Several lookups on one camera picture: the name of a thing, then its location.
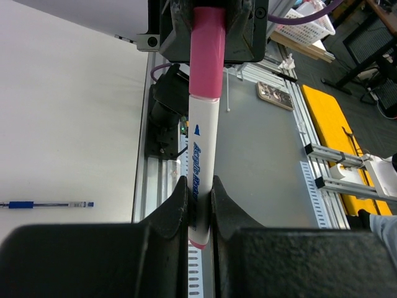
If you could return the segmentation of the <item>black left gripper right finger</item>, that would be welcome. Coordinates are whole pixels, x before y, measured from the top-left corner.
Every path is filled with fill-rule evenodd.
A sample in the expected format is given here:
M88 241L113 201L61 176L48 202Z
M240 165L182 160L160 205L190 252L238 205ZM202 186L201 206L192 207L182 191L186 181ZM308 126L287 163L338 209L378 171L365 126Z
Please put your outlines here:
M215 297L395 297L396 266L372 232L269 228L214 177Z

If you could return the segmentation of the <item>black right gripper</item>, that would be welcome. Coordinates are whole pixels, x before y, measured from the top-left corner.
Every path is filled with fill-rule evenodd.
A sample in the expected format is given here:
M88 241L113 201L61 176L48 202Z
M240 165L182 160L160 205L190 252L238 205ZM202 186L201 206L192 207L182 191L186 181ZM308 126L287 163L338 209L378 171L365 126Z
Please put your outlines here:
M138 35L138 49L158 52L171 63L190 63L196 7L225 10L226 64L258 62L264 58L268 1L149 1L148 31Z

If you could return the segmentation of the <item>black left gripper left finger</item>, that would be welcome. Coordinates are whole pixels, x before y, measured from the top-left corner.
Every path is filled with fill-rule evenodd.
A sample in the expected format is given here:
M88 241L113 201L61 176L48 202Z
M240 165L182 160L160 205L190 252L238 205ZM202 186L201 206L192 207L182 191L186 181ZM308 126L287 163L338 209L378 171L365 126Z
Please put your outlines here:
M1 245L2 297L186 297L187 180L138 223L26 225Z

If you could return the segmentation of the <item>pink marker cap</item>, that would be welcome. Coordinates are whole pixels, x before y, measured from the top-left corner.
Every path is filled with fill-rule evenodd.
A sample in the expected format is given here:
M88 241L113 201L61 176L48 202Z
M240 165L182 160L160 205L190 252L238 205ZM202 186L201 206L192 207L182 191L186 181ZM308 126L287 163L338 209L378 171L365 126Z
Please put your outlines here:
M196 7L190 41L191 95L221 97L225 59L226 10Z

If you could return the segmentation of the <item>white acrylic marker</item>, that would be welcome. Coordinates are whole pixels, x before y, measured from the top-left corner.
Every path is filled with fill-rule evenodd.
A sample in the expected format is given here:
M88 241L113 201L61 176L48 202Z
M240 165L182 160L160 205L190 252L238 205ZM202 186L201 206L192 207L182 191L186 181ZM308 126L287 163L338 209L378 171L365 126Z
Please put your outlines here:
M191 244L203 249L209 241L210 193L215 168L220 100L189 96L188 170Z

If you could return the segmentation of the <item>blue ballpoint pen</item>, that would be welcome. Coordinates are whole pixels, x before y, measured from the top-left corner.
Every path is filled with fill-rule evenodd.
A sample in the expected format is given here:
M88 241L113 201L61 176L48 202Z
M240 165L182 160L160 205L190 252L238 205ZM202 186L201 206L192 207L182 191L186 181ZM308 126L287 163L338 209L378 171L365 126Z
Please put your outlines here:
M91 208L94 207L94 202L47 202L40 203L34 201L10 201L10 202L2 202L1 208L5 209L34 209L34 208L51 208L51 207L60 207L60 208Z

